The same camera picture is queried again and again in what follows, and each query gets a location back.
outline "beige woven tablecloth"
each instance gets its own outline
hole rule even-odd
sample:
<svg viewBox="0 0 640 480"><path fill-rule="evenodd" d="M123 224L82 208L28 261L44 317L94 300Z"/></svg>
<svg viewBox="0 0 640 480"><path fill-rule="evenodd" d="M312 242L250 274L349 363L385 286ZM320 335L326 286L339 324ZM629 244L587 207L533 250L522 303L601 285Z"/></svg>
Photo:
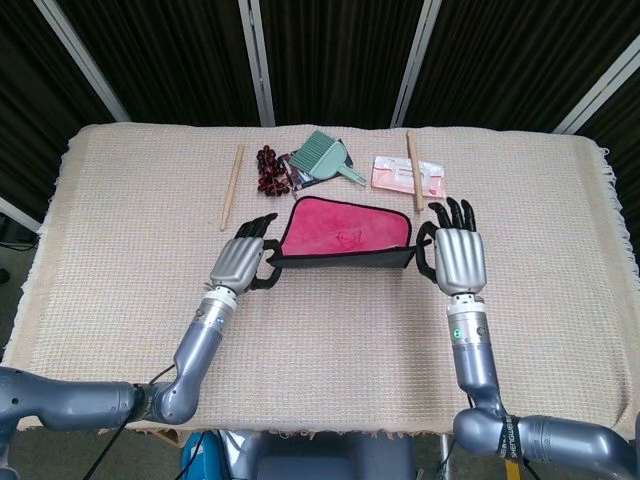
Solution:
<svg viewBox="0 0 640 480"><path fill-rule="evenodd" d="M66 380L148 381L173 352L217 255L293 198L256 191L254 152L299 147L313 126L92 126L70 143L5 364ZM404 129L323 130L370 176L406 156ZM638 277L602 151L581 137L416 130L422 160L476 209L502 394L516 415L597 422L632 436L640 409ZM221 208L247 147L227 231ZM395 209L413 198L340 178L304 193ZM207 427L445 432L466 405L439 290L404 271L290 270L241 297L185 430ZM37 425L25 419L21 427ZM153 427L139 423L138 428Z"/></svg>

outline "blue object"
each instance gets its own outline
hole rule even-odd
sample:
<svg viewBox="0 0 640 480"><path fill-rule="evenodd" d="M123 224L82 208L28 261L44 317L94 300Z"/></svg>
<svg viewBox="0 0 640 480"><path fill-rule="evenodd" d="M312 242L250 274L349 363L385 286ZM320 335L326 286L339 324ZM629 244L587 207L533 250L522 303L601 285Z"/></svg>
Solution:
<svg viewBox="0 0 640 480"><path fill-rule="evenodd" d="M198 452L195 453L196 445L204 435ZM189 470L182 476L183 480L222 480L222 458L220 457L220 444L218 437L213 432L194 432L187 440L182 449L181 469L184 469L191 457L196 455Z"/></svg>

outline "metal frame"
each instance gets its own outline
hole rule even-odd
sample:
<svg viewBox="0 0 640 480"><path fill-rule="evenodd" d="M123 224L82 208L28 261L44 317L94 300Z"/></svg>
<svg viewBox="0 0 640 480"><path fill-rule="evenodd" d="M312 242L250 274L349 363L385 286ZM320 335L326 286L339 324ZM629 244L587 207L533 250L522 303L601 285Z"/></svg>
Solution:
<svg viewBox="0 0 640 480"><path fill-rule="evenodd" d="M129 114L120 103L109 82L96 65L80 37L69 23L66 15L55 0L33 0L40 13L51 26L57 37L76 62L80 71L96 92L116 122L129 122Z"/></svg>
<svg viewBox="0 0 640 480"><path fill-rule="evenodd" d="M407 66L404 69L404 76L400 84L396 107L393 110L393 117L391 117L391 128L401 127L404 123L404 117L407 114L407 108L413 96L413 90L416 86L418 75L420 74L422 62L424 61L427 46L429 45L436 19L438 18L441 3L442 0L424 0L422 4L422 11L420 12L420 18L416 26L416 33L413 36L413 44L411 45L409 57L407 58Z"/></svg>
<svg viewBox="0 0 640 480"><path fill-rule="evenodd" d="M36 221L33 217L27 215L18 207L7 202L4 198L0 197L0 213L4 213L7 217L15 220L20 225L27 227L32 232L38 232L40 229L40 222Z"/></svg>
<svg viewBox="0 0 640 480"><path fill-rule="evenodd" d="M574 134L640 68L640 35L611 64L553 133Z"/></svg>
<svg viewBox="0 0 640 480"><path fill-rule="evenodd" d="M440 465L443 465L444 470L441 472L441 480L451 480L451 445L449 445L449 435L443 433L440 435Z"/></svg>
<svg viewBox="0 0 640 480"><path fill-rule="evenodd" d="M267 49L264 44L262 30L262 15L259 0L238 0L244 42L249 56L253 90L258 105L260 125L274 127L276 125L271 97L271 81L269 80L269 65L267 63Z"/></svg>

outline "pink package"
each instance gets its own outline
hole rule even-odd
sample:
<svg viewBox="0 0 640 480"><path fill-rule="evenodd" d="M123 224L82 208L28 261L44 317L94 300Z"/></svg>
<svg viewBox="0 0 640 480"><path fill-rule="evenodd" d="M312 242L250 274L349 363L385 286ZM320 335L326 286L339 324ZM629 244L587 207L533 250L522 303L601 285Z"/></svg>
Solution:
<svg viewBox="0 0 640 480"><path fill-rule="evenodd" d="M422 194L425 197L445 198L444 167L435 163L419 163L422 176ZM408 158L376 157L373 162L371 185L414 194L411 160Z"/></svg>

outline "black cable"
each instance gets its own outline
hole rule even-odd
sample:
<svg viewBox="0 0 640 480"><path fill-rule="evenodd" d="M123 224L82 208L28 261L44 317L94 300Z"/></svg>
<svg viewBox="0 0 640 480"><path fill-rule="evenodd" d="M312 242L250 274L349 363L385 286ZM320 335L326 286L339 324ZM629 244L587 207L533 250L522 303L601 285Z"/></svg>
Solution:
<svg viewBox="0 0 640 480"><path fill-rule="evenodd" d="M202 445L202 439L204 439L204 434L205 433L206 432L202 432L200 434L200 438L198 439L198 443L196 443L196 448L193 451L193 454L191 455L191 458L189 459L189 463L187 463L187 466L184 467L182 469L182 471L178 474L178 476L176 478L174 478L173 480L180 480L182 478L182 476L189 471L189 467L191 467L191 465L193 464L194 460L196 459L196 455L198 455L198 450L200 450L200 445Z"/></svg>
<svg viewBox="0 0 640 480"><path fill-rule="evenodd" d="M151 379L151 381L149 382L149 385L153 385L156 382L156 380L158 380L162 375L169 372L174 367L175 365L171 365L170 367L165 368L162 372L160 372L158 375L156 375ZM107 456L107 453L109 453L109 450L111 450L111 447L116 442L116 440L118 439L118 437L120 436L124 428L127 426L127 424L130 421L133 420L133 417L135 414L136 414L136 410L132 409L127 419L122 423L122 425L118 427L118 430L116 430L116 433L113 434L113 437L111 437L111 439L109 440L109 443L107 443L107 445L102 449L102 452L100 453L100 455L98 455L98 458L95 459L95 461L93 462L93 465L91 465L91 468L89 468L85 476L82 477L82 480L89 480L93 476L95 471L100 466L100 463L102 463L102 460L104 459L104 457Z"/></svg>
<svg viewBox="0 0 640 480"><path fill-rule="evenodd" d="M536 473L536 471L533 469L533 467L531 465L529 465L529 459L528 458L524 459L523 464L524 464L524 468L526 468L529 471L529 473L531 474L531 476L533 478L535 478L535 480L542 480L540 478L540 476Z"/></svg>
<svg viewBox="0 0 640 480"><path fill-rule="evenodd" d="M447 453L447 456L445 457L445 459L440 462L440 465L438 465L438 470L436 470L436 475L441 476L442 473L444 472L444 469L447 467L447 463L449 463L449 457L451 456L451 452L453 452L453 447L455 446L456 446L456 439L454 438L453 441L451 442L451 445L449 445L449 453Z"/></svg>
<svg viewBox="0 0 640 480"><path fill-rule="evenodd" d="M154 383L156 383L156 381L163 376L165 373L169 373L171 370L173 370L174 368L176 368L175 365L171 365L170 367L165 368L163 371L161 371L158 375L156 375L155 377L153 377L151 379L151 381L149 382L149 385L153 385Z"/></svg>

